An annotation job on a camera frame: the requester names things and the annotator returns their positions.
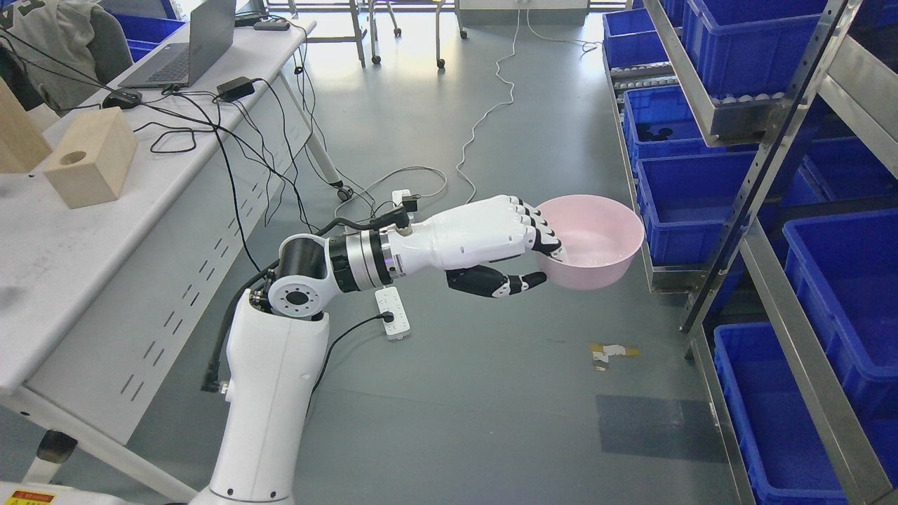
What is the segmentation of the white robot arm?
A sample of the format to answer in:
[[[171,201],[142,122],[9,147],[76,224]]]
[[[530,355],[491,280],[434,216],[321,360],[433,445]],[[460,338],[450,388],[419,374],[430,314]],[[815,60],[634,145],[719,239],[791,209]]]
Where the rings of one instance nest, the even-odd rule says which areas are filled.
[[[210,483],[194,504],[292,504],[295,467],[312,392],[328,358],[327,304],[337,295],[392,282],[389,227],[410,230],[397,207],[367,224],[336,218],[326,231],[294,234],[278,262],[229,309],[229,412]]]

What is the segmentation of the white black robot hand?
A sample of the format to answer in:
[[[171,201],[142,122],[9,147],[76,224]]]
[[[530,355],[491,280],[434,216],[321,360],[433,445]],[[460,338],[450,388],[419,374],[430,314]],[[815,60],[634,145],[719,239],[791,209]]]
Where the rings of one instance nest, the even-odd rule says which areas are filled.
[[[407,231],[384,233],[386,271],[404,277],[426,268],[440,269],[447,285],[481,297],[501,298],[532,290],[547,281],[542,271],[506,275],[488,267],[535,250],[553,259],[563,245],[541,211],[523,199],[498,195],[451,208]]]

